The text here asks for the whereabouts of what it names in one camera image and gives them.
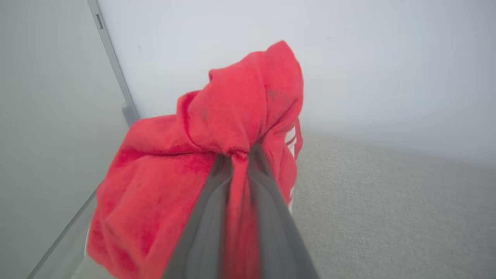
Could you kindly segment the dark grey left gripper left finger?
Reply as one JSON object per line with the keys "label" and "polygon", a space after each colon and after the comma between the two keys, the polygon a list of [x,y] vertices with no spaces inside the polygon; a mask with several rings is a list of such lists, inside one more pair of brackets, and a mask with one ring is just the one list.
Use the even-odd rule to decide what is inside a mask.
{"label": "dark grey left gripper left finger", "polygon": [[218,155],[163,272],[163,279],[222,277],[225,210],[232,177],[231,159]]}

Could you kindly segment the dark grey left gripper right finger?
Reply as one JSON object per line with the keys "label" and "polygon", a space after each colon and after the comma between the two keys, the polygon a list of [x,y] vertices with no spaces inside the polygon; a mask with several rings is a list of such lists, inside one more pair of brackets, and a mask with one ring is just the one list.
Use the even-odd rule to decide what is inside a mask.
{"label": "dark grey left gripper right finger", "polygon": [[257,212],[260,277],[317,279],[319,275],[281,194],[262,147],[248,154],[248,178]]}

